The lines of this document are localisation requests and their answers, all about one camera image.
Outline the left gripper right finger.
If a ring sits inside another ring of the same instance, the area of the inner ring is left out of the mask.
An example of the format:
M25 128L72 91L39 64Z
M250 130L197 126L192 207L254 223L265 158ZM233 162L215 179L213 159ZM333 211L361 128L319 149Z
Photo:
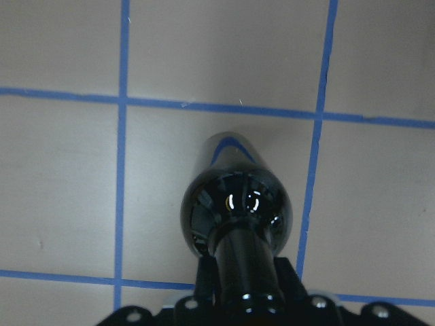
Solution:
M274 266L277 273L279 288L285 299L304 299L307 290L301 283L299 276L286 257L275 257Z

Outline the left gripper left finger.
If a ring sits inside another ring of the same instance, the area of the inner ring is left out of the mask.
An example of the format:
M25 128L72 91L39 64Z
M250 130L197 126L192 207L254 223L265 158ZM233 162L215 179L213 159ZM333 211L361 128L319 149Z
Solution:
M215 289L215 260L210 256L201 257L198 261L194 296L205 300L213 300Z

